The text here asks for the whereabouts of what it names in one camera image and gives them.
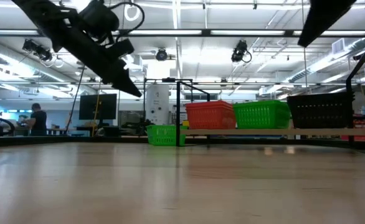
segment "green basket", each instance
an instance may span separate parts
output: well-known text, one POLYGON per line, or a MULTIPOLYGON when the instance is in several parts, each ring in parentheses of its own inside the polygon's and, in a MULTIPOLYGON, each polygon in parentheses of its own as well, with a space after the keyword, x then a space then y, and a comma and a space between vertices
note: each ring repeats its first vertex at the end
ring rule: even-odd
POLYGON ((238 129, 285 129, 289 127, 290 110, 278 100, 234 104, 238 129))
MULTIPOLYGON (((175 146, 176 126, 174 125, 150 125, 146 127, 148 132, 148 142, 154 146, 175 146)), ((180 146, 185 146, 185 134, 180 134, 180 146)))

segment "person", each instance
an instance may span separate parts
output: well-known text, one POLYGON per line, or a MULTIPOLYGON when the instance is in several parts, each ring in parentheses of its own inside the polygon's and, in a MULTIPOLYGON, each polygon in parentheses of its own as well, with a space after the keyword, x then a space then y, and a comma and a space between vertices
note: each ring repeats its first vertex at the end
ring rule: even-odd
POLYGON ((38 103, 32 105, 31 118, 25 120, 25 123, 31 128, 31 136, 46 136, 47 135, 47 113, 41 110, 38 103))

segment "wooden shelf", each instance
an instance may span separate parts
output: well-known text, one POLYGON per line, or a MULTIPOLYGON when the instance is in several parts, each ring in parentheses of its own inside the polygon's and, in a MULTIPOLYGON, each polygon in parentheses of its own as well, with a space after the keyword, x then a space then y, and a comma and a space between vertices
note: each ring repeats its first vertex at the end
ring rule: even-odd
POLYGON ((365 129, 197 129, 181 130, 187 135, 353 135, 365 136, 365 129))

